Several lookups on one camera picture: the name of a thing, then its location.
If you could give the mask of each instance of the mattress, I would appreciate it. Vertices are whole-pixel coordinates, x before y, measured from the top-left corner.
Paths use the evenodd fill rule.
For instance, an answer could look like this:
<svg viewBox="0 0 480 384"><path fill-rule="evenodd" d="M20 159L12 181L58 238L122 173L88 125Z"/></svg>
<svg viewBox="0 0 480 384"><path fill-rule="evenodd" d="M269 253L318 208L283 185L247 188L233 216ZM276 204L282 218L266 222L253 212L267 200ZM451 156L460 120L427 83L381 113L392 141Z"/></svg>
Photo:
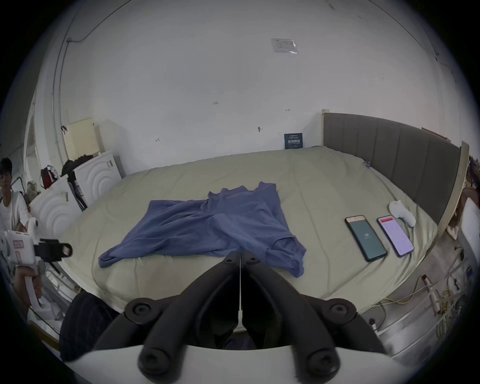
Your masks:
<svg viewBox="0 0 480 384"><path fill-rule="evenodd" d="M298 278L276 271L300 293L322 299L344 298L359 312L389 295L421 262L437 225L390 180L364 161L326 147L231 155L155 168L129 175L88 207L62 236L73 247L63 259L66 272L86 291L117 311L138 297L160 299L180 294L222 259L212 256L149 255L100 268L98 257L119 244L140 221L151 200L205 199L209 191L260 181L275 183L290 231L305 246L305 273ZM404 228L415 251L397 257L376 219L401 200L415 216ZM345 218L364 215L388 250L366 262Z"/></svg>

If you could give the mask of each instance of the hand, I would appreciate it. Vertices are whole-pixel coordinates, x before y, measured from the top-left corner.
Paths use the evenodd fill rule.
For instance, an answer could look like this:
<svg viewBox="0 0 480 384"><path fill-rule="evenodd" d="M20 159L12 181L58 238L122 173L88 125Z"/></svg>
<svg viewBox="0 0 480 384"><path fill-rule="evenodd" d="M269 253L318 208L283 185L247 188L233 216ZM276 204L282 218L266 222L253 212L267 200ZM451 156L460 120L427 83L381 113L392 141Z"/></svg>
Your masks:
<svg viewBox="0 0 480 384"><path fill-rule="evenodd" d="M27 306L30 306L30 299L28 298L27 287L25 284L25 277L30 276L32 278L33 288L37 298L42 297L42 280L40 273L35 276L35 271L29 267L16 267L15 278L13 281L13 290L19 297L19 299Z"/></svg>

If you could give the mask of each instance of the smartphone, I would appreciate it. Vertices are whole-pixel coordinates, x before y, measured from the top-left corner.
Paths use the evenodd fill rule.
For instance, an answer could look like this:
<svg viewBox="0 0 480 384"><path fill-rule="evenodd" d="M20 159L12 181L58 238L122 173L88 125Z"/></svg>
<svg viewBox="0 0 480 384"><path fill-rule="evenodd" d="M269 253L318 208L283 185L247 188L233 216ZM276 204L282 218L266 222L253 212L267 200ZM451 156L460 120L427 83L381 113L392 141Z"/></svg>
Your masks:
<svg viewBox="0 0 480 384"><path fill-rule="evenodd" d="M366 261L370 262L386 256L386 249L365 216L347 217L345 221L355 237Z"/></svg>
<svg viewBox="0 0 480 384"><path fill-rule="evenodd" d="M395 248L395 252L397 253L398 257L402 257L413 252L412 242L393 216L379 217L377 221Z"/></svg>

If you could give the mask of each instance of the white appliance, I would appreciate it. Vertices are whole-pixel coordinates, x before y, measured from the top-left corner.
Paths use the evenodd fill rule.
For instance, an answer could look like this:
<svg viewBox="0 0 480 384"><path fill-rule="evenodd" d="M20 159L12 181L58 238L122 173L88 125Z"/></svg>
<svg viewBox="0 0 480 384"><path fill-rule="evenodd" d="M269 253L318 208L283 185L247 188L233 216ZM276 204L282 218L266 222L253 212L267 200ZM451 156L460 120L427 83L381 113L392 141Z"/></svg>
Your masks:
<svg viewBox="0 0 480 384"><path fill-rule="evenodd" d="M59 239L81 213L67 182L67 175L30 203L30 214L38 222L38 236L44 239Z"/></svg>
<svg viewBox="0 0 480 384"><path fill-rule="evenodd" d="M121 180L112 151L106 151L74 170L83 200L90 206Z"/></svg>

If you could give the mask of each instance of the gray upholstered headboard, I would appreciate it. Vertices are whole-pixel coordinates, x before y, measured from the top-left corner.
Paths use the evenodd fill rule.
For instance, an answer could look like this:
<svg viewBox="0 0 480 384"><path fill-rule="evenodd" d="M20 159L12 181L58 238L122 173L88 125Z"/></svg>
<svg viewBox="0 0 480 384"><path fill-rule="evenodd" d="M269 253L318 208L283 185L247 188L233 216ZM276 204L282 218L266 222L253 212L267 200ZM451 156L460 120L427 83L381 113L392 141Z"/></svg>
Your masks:
<svg viewBox="0 0 480 384"><path fill-rule="evenodd" d="M371 161L439 229L448 223L460 197L459 180L463 184L467 170L468 144L458 148L409 125L345 113L324 113L323 130L324 146Z"/></svg>

